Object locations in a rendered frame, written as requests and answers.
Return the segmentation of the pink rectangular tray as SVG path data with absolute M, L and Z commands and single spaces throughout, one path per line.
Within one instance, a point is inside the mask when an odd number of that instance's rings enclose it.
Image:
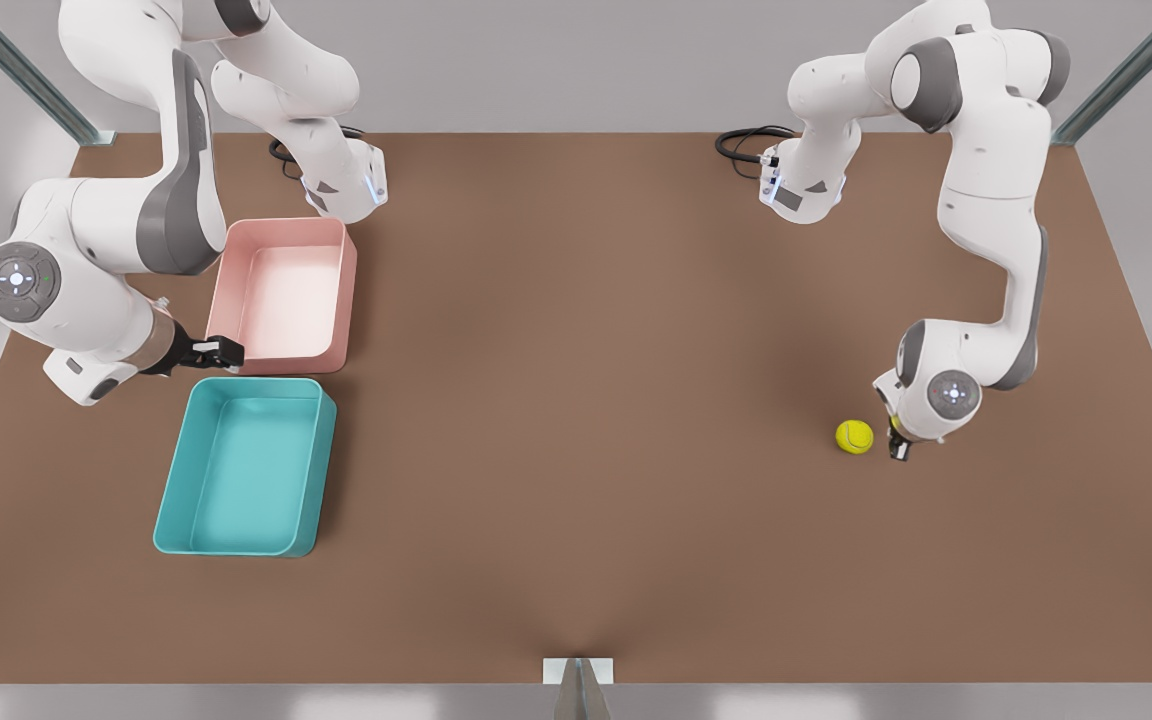
M 207 319 L 244 347 L 241 376 L 334 373 L 346 364 L 357 250 L 329 217 L 232 223 Z

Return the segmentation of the teal rectangular tray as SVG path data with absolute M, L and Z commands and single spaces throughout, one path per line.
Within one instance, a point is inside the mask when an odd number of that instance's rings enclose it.
M 298 559 L 314 548 L 338 404 L 314 379 L 210 377 L 189 393 L 154 546 Z

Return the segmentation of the silver frame post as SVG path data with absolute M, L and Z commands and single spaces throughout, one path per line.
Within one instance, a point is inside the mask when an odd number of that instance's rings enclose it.
M 84 147 L 113 145 L 116 132 L 97 129 L 0 29 L 0 70 L 73 141 Z
M 1102 79 L 1092 94 L 1085 97 L 1070 118 L 1066 118 L 1056 131 L 1052 132 L 1052 145 L 1061 147 L 1076 145 L 1076 142 L 1082 141 L 1151 71 L 1152 31 Z
M 554 720 L 612 720 L 602 685 L 614 683 L 613 659 L 544 659 L 541 674 L 559 687 Z

